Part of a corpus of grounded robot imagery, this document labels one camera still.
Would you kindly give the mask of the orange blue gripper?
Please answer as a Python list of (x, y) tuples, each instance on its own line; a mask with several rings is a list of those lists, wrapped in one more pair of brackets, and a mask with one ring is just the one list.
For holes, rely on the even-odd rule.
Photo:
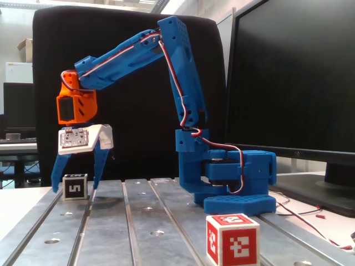
[[(60, 74), (61, 90), (56, 98), (57, 116), (60, 125), (83, 124), (92, 119), (97, 113), (97, 95), (92, 89), (81, 89), (79, 77), (75, 70), (65, 70)], [(94, 148), (94, 184), (97, 189), (104, 172), (109, 149)], [(58, 192), (62, 173), (71, 154), (57, 154), (51, 174), (52, 190)]]

